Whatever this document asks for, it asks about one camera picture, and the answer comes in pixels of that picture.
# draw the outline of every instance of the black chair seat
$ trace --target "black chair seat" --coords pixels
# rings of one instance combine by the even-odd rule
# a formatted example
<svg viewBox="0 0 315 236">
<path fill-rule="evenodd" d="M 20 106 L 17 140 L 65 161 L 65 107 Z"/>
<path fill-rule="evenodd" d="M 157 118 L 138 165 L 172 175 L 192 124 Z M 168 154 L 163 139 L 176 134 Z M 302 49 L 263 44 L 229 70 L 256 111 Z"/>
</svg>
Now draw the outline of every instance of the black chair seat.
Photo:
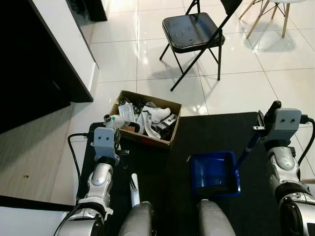
<svg viewBox="0 0 315 236">
<path fill-rule="evenodd" d="M 165 18 L 162 25 L 167 40 L 173 52 L 176 53 L 203 49 L 218 29 L 205 12 Z M 223 45 L 224 41 L 224 36 L 220 42 L 219 34 L 217 34 L 209 48 Z"/>
</svg>

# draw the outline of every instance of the cardboard box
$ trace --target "cardboard box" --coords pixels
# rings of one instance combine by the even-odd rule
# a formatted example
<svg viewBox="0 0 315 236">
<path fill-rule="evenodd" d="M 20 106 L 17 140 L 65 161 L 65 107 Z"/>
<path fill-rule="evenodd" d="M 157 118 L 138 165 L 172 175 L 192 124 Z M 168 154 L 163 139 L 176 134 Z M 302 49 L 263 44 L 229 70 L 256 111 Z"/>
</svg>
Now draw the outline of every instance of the cardboard box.
<svg viewBox="0 0 315 236">
<path fill-rule="evenodd" d="M 177 121 L 175 124 L 175 128 L 174 128 L 174 131 L 173 131 L 173 134 L 172 134 L 170 141 L 155 139 L 155 138 L 151 138 L 147 135 L 138 134 L 138 133 L 134 133 L 131 131 L 121 129 L 121 136 L 123 138 L 133 140 L 133 141 L 136 141 L 139 143 L 143 143 L 146 145 L 158 147 L 158 148 L 170 149 L 172 146 L 172 142 L 175 138 L 177 126 L 178 126 L 179 119 L 180 119 L 180 113 L 181 113 L 182 105 L 179 103 L 166 101 L 166 100 L 159 99 L 156 97 L 150 97 L 150 96 L 146 96 L 146 95 L 142 95 L 142 94 L 138 94 L 138 93 L 134 93 L 134 92 L 129 92 L 129 91 L 124 91 L 124 90 L 121 91 L 117 100 L 120 100 L 123 97 L 127 97 L 132 103 L 135 103 L 138 99 L 140 99 L 144 103 L 149 102 L 149 101 L 153 101 L 158 107 L 161 107 L 161 108 L 167 108 L 168 107 L 171 110 L 171 114 L 178 115 L 178 118 L 177 118 Z M 118 110 L 117 104 L 114 104 L 110 115 L 119 115 L 119 110 Z"/>
</svg>

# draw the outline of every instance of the black mat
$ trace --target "black mat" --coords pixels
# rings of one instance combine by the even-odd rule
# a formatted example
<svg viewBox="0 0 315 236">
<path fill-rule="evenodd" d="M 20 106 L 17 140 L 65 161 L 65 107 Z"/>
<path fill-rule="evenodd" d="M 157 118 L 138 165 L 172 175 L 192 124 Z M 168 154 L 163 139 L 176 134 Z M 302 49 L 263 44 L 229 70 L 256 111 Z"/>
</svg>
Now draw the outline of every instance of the black mat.
<svg viewBox="0 0 315 236">
<path fill-rule="evenodd" d="M 140 198 L 156 211 L 160 236 L 197 235 L 196 203 L 190 197 L 190 154 L 232 150 L 239 156 L 252 135 L 257 113 L 183 117 L 171 152 L 127 140 L 122 149 L 130 150 L 127 162 L 138 174 Z M 102 123 L 94 123 L 93 131 Z M 87 191 L 87 178 L 94 165 L 94 149 L 89 137 L 83 170 L 81 196 Z M 241 195 L 217 199 L 238 236 L 272 236 L 277 233 L 277 204 L 266 175 L 266 152 L 257 147 L 240 169 Z M 119 165 L 114 169 L 108 235 L 116 236 L 131 209 L 128 176 Z"/>
</svg>

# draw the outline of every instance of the blue bin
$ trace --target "blue bin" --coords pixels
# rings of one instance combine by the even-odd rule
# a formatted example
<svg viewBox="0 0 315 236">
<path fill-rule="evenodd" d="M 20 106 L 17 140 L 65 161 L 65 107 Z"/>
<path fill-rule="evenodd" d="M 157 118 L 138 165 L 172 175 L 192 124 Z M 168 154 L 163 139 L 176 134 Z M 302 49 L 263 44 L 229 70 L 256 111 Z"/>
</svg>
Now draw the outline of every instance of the blue bin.
<svg viewBox="0 0 315 236">
<path fill-rule="evenodd" d="M 239 172 L 233 171 L 236 164 L 233 152 L 194 154 L 189 162 L 194 198 L 236 196 L 241 193 Z"/>
</svg>

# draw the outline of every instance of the blue handle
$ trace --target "blue handle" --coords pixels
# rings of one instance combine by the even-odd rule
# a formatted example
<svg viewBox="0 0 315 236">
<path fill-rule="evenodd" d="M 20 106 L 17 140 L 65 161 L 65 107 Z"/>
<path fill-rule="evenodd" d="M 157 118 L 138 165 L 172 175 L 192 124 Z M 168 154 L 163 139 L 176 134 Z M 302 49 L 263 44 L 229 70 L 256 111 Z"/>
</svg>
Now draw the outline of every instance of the blue handle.
<svg viewBox="0 0 315 236">
<path fill-rule="evenodd" d="M 243 161 L 245 161 L 245 159 L 248 157 L 249 153 L 252 151 L 252 149 L 254 148 L 254 146 L 256 145 L 256 143 L 258 142 L 260 138 L 260 135 L 258 132 L 254 132 L 250 142 L 247 144 L 247 147 L 244 149 L 242 155 L 240 156 L 240 158 L 238 158 L 235 167 L 233 169 L 233 172 L 235 172 L 236 170 L 238 170 L 241 166 L 241 164 L 243 163 Z"/>
</svg>

